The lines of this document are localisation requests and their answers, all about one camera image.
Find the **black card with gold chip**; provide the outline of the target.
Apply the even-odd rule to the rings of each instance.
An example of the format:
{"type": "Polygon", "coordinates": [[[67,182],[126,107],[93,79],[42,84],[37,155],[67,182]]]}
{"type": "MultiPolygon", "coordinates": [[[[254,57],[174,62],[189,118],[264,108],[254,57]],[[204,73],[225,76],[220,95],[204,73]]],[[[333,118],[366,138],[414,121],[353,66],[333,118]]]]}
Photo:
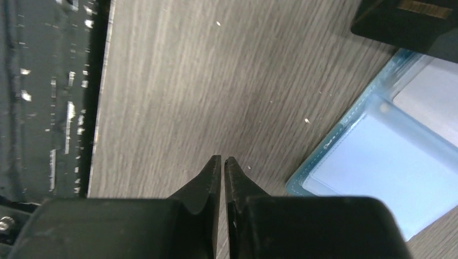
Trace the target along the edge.
{"type": "Polygon", "coordinates": [[[457,62],[457,1],[361,1],[355,35],[457,62]]]}

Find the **white card with black stripe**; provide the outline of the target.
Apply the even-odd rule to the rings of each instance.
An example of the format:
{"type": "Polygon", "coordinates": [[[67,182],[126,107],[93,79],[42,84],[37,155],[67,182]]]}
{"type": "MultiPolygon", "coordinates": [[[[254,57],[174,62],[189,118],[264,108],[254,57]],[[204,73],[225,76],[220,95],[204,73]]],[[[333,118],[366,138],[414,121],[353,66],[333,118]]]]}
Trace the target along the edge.
{"type": "Polygon", "coordinates": [[[426,57],[398,81],[393,103],[457,146],[457,63],[426,57]]]}

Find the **blue leather card holder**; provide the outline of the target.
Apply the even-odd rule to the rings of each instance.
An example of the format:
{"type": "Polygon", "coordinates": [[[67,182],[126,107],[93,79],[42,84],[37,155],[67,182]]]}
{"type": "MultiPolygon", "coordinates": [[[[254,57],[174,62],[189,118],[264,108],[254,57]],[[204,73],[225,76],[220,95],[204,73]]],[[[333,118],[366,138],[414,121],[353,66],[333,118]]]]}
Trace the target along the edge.
{"type": "Polygon", "coordinates": [[[399,50],[295,171],[296,196],[370,196],[405,241],[457,206],[457,146],[393,103],[398,81],[422,58],[399,50]]]}

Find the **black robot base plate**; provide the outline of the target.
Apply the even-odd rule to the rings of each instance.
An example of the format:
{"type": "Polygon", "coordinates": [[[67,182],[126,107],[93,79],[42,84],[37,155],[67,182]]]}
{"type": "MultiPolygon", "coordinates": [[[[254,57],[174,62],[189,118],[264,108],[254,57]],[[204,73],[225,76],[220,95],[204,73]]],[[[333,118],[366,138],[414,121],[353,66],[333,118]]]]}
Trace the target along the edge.
{"type": "Polygon", "coordinates": [[[33,211],[85,197],[110,1],[1,1],[1,253],[33,211]]]}

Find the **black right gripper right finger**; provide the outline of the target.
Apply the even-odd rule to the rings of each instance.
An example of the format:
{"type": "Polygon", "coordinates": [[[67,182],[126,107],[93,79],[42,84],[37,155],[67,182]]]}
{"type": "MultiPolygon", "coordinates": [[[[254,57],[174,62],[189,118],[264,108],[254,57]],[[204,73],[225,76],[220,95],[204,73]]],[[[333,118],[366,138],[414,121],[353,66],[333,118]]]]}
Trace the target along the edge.
{"type": "Polygon", "coordinates": [[[231,258],[411,258],[394,218],[364,196],[271,196],[224,165],[231,258]]]}

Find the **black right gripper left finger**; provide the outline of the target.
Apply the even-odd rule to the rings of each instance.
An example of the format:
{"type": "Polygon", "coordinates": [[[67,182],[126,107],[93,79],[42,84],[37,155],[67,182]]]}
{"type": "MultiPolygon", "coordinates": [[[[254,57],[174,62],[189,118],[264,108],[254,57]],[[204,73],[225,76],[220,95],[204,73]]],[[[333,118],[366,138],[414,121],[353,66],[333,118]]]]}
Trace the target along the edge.
{"type": "Polygon", "coordinates": [[[8,258],[215,258],[221,157],[164,199],[55,199],[19,232],[8,258]]]}

